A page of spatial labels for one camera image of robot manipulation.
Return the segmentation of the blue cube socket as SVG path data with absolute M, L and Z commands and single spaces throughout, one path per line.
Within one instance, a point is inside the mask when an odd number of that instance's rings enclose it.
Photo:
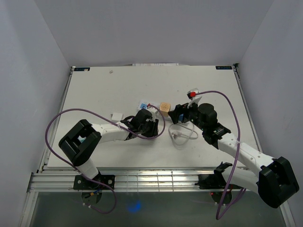
M 178 117 L 178 121 L 181 122 L 181 123 L 183 123 L 183 117 L 184 117 L 184 115 L 181 114 L 181 115 Z

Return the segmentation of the beige cube socket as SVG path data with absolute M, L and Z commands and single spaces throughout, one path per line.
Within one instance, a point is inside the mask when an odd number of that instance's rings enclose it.
M 168 115 L 168 112 L 171 110 L 171 104 L 166 102 L 161 102 L 159 109 L 163 115 Z

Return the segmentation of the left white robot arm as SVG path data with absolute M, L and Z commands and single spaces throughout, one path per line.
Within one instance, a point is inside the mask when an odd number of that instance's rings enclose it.
M 90 158 L 100 143 L 127 141 L 136 137 L 151 139 L 158 136 L 156 118 L 158 110 L 154 107 L 141 109 L 134 117 L 125 118 L 114 124 L 91 124 L 80 120 L 60 140 L 59 147 L 77 170 L 85 175 L 84 183 L 95 189 L 100 185 L 101 174 Z

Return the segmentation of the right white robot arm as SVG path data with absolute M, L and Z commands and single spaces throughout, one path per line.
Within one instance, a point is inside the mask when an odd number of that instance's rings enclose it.
M 246 170 L 233 168 L 231 163 L 221 163 L 207 178 L 199 180 L 201 188 L 224 188 L 228 184 L 257 193 L 270 207 L 278 208 L 299 191 L 299 184 L 290 162 L 273 158 L 239 142 L 229 129 L 217 120 L 211 104 L 176 105 L 168 115 L 173 123 L 191 122 L 202 130 L 205 141 L 216 149 L 240 161 Z

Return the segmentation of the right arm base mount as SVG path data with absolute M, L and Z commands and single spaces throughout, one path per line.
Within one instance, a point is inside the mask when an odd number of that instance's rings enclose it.
M 195 183 L 195 185 L 198 186 L 200 190 L 210 189 L 211 198 L 214 200 L 214 202 L 219 203 L 221 196 L 223 195 L 226 182 L 224 180 L 220 182 L 215 174 L 200 174 L 198 175 L 198 181 Z M 223 205 L 227 205 L 232 201 L 233 189 L 241 189 L 241 187 L 230 184 L 223 200 Z

